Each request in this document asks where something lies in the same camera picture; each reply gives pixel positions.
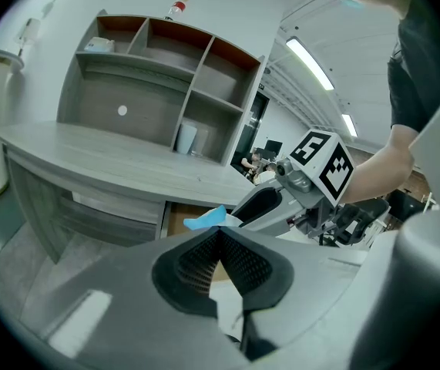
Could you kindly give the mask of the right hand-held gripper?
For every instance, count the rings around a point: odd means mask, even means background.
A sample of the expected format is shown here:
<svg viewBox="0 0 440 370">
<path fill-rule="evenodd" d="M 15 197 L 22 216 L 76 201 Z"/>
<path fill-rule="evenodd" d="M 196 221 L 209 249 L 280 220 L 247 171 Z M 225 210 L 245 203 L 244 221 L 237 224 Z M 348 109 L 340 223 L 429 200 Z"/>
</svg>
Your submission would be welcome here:
<svg viewBox="0 0 440 370">
<path fill-rule="evenodd" d="M 353 173 L 354 162 L 339 135 L 311 129 L 277 162 L 277 179 L 255 186 L 231 215 L 242 221 L 240 227 L 260 234 L 288 232 L 295 215 L 300 231 L 320 237 L 332 227 Z M 287 191 L 292 198 L 284 198 Z M 295 200 L 301 206 L 296 213 Z"/>
</svg>

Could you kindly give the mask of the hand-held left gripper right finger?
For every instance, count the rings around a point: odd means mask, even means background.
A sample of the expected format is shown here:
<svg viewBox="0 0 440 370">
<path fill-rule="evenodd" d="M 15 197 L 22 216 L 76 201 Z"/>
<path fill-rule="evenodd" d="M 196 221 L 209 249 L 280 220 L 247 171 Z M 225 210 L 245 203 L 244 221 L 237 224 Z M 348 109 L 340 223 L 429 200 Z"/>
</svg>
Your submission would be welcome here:
<svg viewBox="0 0 440 370">
<path fill-rule="evenodd" d="M 220 259 L 242 297 L 240 348 L 220 370 L 350 370 L 360 309 L 344 306 L 366 251 L 220 228 Z"/>
</svg>

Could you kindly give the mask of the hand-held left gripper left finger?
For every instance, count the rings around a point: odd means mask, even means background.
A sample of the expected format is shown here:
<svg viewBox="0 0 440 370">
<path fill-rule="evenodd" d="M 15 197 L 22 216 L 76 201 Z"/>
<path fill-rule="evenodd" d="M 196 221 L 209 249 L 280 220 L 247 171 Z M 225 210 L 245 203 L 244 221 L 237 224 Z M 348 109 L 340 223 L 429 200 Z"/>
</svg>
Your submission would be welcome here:
<svg viewBox="0 0 440 370">
<path fill-rule="evenodd" d="M 35 299 L 23 321 L 40 351 L 70 370 L 246 368 L 216 316 L 177 310 L 153 283 L 159 257 L 202 233 L 120 248 Z"/>
</svg>

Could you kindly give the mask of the small blue packet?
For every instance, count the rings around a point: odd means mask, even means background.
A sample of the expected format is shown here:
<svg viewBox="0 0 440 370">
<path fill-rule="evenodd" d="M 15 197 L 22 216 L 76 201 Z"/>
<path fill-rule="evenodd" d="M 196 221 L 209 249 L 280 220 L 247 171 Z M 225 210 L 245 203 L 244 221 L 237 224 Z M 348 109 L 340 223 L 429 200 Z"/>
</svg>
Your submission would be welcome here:
<svg viewBox="0 0 440 370">
<path fill-rule="evenodd" d="M 215 226 L 239 227 L 242 221 L 227 213 L 227 209 L 221 205 L 197 218 L 186 218 L 183 225 L 189 230 L 199 230 Z"/>
</svg>

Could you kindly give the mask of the wooden desk drawer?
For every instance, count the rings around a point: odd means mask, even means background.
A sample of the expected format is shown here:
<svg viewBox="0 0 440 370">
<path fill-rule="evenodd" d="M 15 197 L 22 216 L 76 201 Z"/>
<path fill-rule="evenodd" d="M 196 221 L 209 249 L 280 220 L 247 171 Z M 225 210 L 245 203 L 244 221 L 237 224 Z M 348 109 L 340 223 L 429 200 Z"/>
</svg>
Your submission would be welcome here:
<svg viewBox="0 0 440 370">
<path fill-rule="evenodd" d="M 159 238 L 187 232 L 189 229 L 183 225 L 184 219 L 196 219 L 212 209 L 212 207 L 165 202 Z"/>
</svg>

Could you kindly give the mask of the person's right forearm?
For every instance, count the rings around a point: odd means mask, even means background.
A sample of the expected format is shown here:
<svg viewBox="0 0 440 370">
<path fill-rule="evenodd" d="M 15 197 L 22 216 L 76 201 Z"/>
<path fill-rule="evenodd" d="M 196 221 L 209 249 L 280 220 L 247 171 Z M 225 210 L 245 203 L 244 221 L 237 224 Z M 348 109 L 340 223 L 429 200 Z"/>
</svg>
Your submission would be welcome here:
<svg viewBox="0 0 440 370">
<path fill-rule="evenodd" d="M 368 200 L 398 189 L 413 170 L 415 160 L 410 145 L 417 136 L 412 128 L 393 125 L 385 147 L 356 167 L 340 202 Z"/>
</svg>

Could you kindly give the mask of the dark door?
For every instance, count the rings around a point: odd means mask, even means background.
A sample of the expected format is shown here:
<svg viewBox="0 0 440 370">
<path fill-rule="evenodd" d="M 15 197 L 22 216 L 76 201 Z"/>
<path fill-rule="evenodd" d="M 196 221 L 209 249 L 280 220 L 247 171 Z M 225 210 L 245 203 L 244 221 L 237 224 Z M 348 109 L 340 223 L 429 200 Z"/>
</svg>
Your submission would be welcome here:
<svg viewBox="0 0 440 370">
<path fill-rule="evenodd" d="M 254 140 L 262 123 L 268 103 L 269 99 L 260 92 L 254 97 L 236 148 L 235 154 L 240 160 L 253 149 Z"/>
</svg>

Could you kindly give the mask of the white cup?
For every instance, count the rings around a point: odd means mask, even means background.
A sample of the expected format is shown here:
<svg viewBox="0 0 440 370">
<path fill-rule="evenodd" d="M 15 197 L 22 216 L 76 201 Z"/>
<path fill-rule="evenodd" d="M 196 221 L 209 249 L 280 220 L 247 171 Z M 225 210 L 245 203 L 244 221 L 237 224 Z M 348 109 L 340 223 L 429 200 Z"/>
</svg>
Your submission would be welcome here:
<svg viewBox="0 0 440 370">
<path fill-rule="evenodd" d="M 188 123 L 181 123 L 176 138 L 176 151 L 188 154 L 197 133 L 197 128 Z"/>
</svg>

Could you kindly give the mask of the long ceiling light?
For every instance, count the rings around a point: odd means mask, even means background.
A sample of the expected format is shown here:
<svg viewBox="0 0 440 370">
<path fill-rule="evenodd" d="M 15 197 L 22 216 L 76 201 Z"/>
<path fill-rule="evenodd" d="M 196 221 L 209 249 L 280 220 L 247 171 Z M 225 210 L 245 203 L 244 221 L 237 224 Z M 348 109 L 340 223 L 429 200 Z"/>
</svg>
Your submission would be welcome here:
<svg viewBox="0 0 440 370">
<path fill-rule="evenodd" d="M 297 38 L 288 39 L 285 43 L 286 47 L 292 51 L 296 57 L 299 58 L 306 65 L 312 75 L 321 84 L 324 90 L 332 91 L 334 90 L 334 85 L 331 80 L 316 61 L 316 59 L 309 53 L 309 51 L 304 47 L 301 41 Z"/>
<path fill-rule="evenodd" d="M 350 135 L 352 137 L 357 138 L 358 137 L 357 130 L 355 129 L 354 122 L 351 116 L 348 114 L 342 114 L 341 116 L 342 119 L 344 120 L 346 127 L 348 128 L 348 132 L 350 133 Z"/>
</svg>

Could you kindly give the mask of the grey wooden desk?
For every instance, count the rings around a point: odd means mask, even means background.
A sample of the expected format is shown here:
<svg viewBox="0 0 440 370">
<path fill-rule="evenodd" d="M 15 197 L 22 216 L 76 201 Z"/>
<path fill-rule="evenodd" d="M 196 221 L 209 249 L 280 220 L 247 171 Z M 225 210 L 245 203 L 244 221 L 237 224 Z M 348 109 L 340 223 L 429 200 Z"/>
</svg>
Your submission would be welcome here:
<svg viewBox="0 0 440 370">
<path fill-rule="evenodd" d="M 0 128 L 12 186 L 47 255 L 74 234 L 129 247 L 158 239 L 170 204 L 234 208 L 252 188 L 233 167 L 55 121 Z"/>
</svg>

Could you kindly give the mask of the grey wooden shelf unit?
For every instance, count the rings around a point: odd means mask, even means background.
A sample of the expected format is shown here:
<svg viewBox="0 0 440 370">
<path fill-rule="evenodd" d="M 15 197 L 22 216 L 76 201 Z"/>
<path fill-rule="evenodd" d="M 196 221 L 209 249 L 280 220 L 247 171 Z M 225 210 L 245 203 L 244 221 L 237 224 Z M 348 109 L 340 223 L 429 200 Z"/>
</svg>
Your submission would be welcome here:
<svg viewBox="0 0 440 370">
<path fill-rule="evenodd" d="M 115 52 L 85 52 L 92 37 Z M 176 150 L 181 123 L 197 128 L 195 156 L 227 165 L 264 69 L 254 56 L 180 22 L 101 11 L 81 38 L 59 98 L 57 120 Z M 117 112 L 126 106 L 125 116 Z"/>
</svg>

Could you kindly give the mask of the person's black shirt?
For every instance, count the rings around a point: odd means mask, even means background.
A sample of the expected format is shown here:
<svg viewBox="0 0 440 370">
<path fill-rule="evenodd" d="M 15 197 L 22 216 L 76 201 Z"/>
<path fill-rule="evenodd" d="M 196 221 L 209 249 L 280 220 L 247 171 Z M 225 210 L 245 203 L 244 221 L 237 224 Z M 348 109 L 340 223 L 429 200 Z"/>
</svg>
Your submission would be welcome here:
<svg viewBox="0 0 440 370">
<path fill-rule="evenodd" d="M 421 132 L 440 107 L 440 21 L 426 0 L 411 0 L 388 61 L 391 125 Z"/>
</svg>

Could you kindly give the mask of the plastic bottle with red cap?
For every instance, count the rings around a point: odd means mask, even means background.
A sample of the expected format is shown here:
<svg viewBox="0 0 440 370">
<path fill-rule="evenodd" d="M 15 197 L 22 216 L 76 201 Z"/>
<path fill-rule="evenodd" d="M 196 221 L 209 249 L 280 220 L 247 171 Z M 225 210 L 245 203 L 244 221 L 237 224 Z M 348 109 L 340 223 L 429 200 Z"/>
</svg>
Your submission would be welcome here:
<svg viewBox="0 0 440 370">
<path fill-rule="evenodd" d="M 175 1 L 170 10 L 163 17 L 165 20 L 175 21 L 186 10 L 186 4 L 189 0 L 177 0 Z"/>
</svg>

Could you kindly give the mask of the white tissue pack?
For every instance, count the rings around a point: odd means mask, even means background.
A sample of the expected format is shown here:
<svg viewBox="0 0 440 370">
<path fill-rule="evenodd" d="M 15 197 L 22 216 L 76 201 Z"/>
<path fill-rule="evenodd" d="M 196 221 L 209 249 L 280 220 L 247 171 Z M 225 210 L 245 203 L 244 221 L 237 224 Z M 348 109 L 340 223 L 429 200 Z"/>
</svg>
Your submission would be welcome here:
<svg viewBox="0 0 440 370">
<path fill-rule="evenodd" d="M 92 37 L 84 46 L 85 52 L 115 52 L 115 41 L 101 37 Z"/>
</svg>

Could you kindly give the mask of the white wall device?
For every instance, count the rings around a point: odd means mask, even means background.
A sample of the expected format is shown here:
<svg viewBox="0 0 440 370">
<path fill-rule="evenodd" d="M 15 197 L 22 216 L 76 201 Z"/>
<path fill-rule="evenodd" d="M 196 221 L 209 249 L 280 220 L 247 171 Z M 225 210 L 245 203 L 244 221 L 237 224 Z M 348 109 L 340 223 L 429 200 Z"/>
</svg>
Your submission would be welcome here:
<svg viewBox="0 0 440 370">
<path fill-rule="evenodd" d="M 18 45 L 18 57 L 22 57 L 24 48 L 27 45 L 32 45 L 38 38 L 39 29 L 42 21 L 36 18 L 29 18 L 15 37 L 15 42 Z"/>
</svg>

